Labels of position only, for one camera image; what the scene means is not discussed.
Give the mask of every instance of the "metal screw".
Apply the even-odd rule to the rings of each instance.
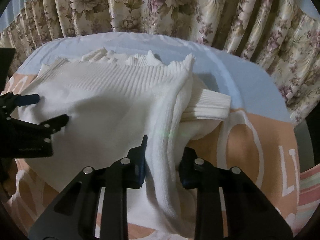
[[[120,160],[120,163],[123,165],[127,165],[130,163],[130,159],[129,158],[123,158]]]
[[[238,167],[233,167],[233,168],[231,169],[231,171],[232,171],[234,174],[240,174],[240,173],[241,173],[241,169],[238,168]]]
[[[195,159],[195,164],[202,165],[202,164],[204,164],[204,160],[201,158],[197,158],[197,159]]]
[[[83,173],[84,174],[90,174],[91,172],[93,172],[93,168],[92,167],[85,167],[83,169]]]

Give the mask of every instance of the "black bracket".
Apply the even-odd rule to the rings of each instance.
[[[51,135],[64,127],[69,117],[66,114],[33,124],[11,117],[17,106],[38,103],[40,97],[34,95],[14,95],[12,92],[0,96],[0,183],[8,179],[8,165],[15,158],[41,158],[53,155]],[[0,199],[10,199],[0,186]]]
[[[50,203],[29,231],[30,240],[98,240],[94,236],[101,188],[100,240],[128,240],[126,189],[142,187],[147,135],[110,167],[85,167]]]
[[[293,239],[289,225],[240,168],[216,168],[186,147],[179,176],[185,189],[198,190],[194,240]],[[219,187],[223,190],[227,213],[225,238]]]

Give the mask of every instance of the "floral curtain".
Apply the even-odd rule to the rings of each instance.
[[[17,49],[11,76],[48,41],[110,31],[178,37],[257,63],[294,125],[320,101],[320,22],[296,0],[30,0],[0,33],[0,46]]]

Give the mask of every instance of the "white sweater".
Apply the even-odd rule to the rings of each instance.
[[[166,66],[151,51],[100,49],[43,66],[23,91],[41,100],[20,107],[19,118],[39,123],[68,114],[70,120],[52,136],[54,156],[27,163],[61,191],[85,166],[110,166],[147,134],[146,182],[128,190],[128,222],[193,237],[196,194],[182,188],[177,167],[188,141],[210,133],[230,108],[229,96],[209,91],[192,74],[193,62],[188,55]]]

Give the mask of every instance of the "curtain fold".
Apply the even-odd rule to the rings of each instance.
[[[294,125],[320,101],[320,22],[296,0],[25,0],[0,46],[17,49],[11,76],[48,41],[110,31],[164,34],[255,62]]]

